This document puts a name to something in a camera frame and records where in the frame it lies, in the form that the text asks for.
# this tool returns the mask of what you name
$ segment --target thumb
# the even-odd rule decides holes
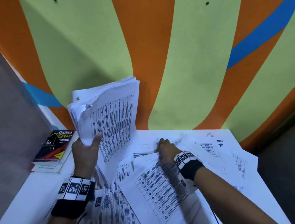
[[[101,140],[102,140],[102,132],[99,132],[98,135],[96,135],[94,139],[92,140],[91,146],[98,149]]]

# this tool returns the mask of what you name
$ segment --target blue stripe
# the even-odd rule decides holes
[[[23,84],[37,104],[47,107],[62,107],[61,103],[54,95],[47,93],[31,84],[25,82],[23,82]]]
[[[294,9],[295,0],[284,0],[272,14],[232,49],[227,69],[234,66],[286,27]]]

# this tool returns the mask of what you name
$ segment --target wall mural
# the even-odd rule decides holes
[[[0,1],[0,52],[68,129],[73,90],[133,75],[137,129],[230,129],[251,151],[295,111],[294,9],[295,0]]]

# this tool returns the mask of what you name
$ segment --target book cover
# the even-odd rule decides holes
[[[36,162],[59,162],[67,149],[74,130],[54,130],[36,155]]]

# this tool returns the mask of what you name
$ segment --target table top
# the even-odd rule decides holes
[[[159,131],[138,131],[139,135],[157,134]],[[207,137],[208,133],[232,140],[232,150],[241,151],[240,145],[229,130],[193,130],[196,135]],[[166,131],[166,135],[177,133],[177,130]],[[62,181],[69,177],[74,170],[72,154],[69,155],[61,174],[31,173],[7,211],[0,220],[0,224],[37,224],[40,223],[52,206]],[[281,207],[269,191],[264,181],[256,172],[251,178],[252,193],[249,199],[258,205],[277,223],[290,223]]]

